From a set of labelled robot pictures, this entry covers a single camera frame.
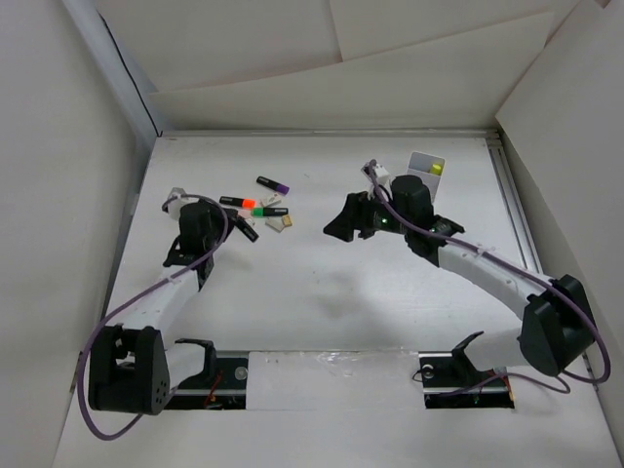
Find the white wall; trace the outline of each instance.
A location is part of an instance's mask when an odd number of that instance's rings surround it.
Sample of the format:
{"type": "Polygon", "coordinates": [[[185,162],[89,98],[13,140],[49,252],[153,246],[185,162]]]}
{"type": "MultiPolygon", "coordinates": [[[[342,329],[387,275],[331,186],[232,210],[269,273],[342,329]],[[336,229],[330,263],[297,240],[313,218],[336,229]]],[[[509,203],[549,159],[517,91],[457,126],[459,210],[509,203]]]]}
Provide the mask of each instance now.
{"type": "MultiPolygon", "coordinates": [[[[547,273],[576,273],[614,364],[600,389],[624,449],[624,5],[583,0],[497,115],[525,168],[526,211],[547,273]]],[[[601,359],[592,350],[597,373],[601,359]]]]}
{"type": "Polygon", "coordinates": [[[52,464],[134,137],[60,1],[0,2],[0,464],[52,464]]]}

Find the red wire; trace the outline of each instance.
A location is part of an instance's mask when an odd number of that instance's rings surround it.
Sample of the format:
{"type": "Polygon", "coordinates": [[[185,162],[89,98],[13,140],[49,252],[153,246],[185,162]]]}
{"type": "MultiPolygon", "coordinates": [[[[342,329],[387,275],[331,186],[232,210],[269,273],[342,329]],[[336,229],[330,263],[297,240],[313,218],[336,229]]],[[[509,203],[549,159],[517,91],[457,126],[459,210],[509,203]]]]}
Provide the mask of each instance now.
{"type": "Polygon", "coordinates": [[[206,397],[206,400],[204,400],[204,408],[207,407],[208,404],[211,402],[211,398],[213,397],[213,393],[215,392],[216,386],[220,383],[222,378],[223,378],[223,371],[221,370],[216,376],[216,379],[214,380],[213,386],[211,387],[211,393],[209,393],[208,397],[206,397]]]}

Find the white paper sheet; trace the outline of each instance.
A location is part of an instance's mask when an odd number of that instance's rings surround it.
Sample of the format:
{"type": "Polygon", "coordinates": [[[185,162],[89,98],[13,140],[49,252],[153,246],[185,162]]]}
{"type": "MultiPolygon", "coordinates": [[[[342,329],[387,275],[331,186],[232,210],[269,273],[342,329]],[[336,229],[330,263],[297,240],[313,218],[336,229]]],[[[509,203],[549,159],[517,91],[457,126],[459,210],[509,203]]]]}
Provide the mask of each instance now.
{"type": "Polygon", "coordinates": [[[344,60],[553,11],[555,31],[578,0],[331,0],[344,60]]]}
{"type": "Polygon", "coordinates": [[[181,129],[480,127],[542,51],[552,14],[268,79],[152,95],[181,129]]]}
{"type": "Polygon", "coordinates": [[[97,0],[160,91],[340,62],[328,0],[97,0]]]}

